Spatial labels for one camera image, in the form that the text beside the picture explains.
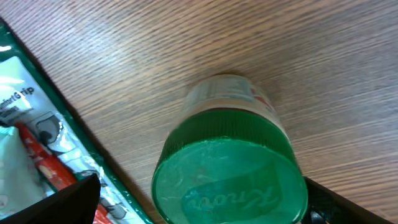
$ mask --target green lid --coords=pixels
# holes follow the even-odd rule
[[[163,218],[176,224],[295,223],[308,197],[283,132],[231,109],[196,114],[170,133],[152,196]]]

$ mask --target wooden surface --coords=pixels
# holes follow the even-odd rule
[[[305,175],[398,223],[398,1],[3,0],[0,15],[156,222],[170,123],[190,86],[231,72],[269,94]]]

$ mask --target plastic container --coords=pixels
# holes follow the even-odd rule
[[[288,224],[303,217],[307,188],[292,146],[262,91],[217,75],[188,94],[152,181],[165,221]]]

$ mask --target black object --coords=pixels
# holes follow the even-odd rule
[[[392,224],[308,177],[305,182],[308,210],[302,224]]]
[[[92,224],[99,199],[100,180],[93,174],[1,220],[0,224]]]

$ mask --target wooden table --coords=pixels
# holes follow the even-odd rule
[[[1,1],[160,218],[150,181],[188,89],[216,73],[269,94],[303,173],[398,223],[398,1]]]

